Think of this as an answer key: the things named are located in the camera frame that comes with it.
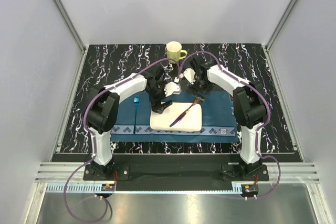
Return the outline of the blue cloth placemat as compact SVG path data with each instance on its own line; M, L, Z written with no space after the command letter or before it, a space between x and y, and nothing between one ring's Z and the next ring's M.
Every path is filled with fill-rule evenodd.
M212 91L206 95L202 107L202 128L197 132L157 131L150 127L151 104L146 92L137 93L140 99L134 125L134 96L119 105L117 121L111 130L112 142L168 142L168 143L235 143L238 141L233 102L226 91Z

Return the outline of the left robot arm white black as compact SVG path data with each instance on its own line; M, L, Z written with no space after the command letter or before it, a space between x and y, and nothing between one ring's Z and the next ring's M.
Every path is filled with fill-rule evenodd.
M91 159L86 172L107 180L115 175L113 154L110 149L111 131L114 127L119 105L128 97L145 91L149 96L151 111L162 114L172 101L162 102L174 93L164 80L161 65L146 68L110 86L95 86L89 93L89 103L83 116L83 127L89 132L92 142Z

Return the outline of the blue fork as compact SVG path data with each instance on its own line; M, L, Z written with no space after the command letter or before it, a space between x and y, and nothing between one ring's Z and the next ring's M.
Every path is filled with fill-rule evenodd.
M134 115L134 125L133 125L133 134L136 133L136 120L137 120L137 111L138 111L138 106L139 106L139 103L140 103L140 99L139 99L139 96L136 95L134 97L134 106L135 106L135 115Z

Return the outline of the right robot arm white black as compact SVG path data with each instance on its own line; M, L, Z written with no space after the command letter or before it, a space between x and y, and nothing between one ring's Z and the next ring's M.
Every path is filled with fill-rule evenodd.
M270 121L270 108L261 94L258 81L240 78L216 62L205 62L189 56L190 67L183 72L188 80L187 92L204 102L215 85L233 98L236 122L241 127L242 147L239 163L229 171L222 171L224 178L254 180L261 170L260 139L262 128Z

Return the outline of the white rectangular plate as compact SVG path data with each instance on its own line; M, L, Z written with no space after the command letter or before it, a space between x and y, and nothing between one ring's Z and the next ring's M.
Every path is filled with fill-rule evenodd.
M164 131L200 131L202 107L198 103L173 102L162 114L151 112L150 127Z

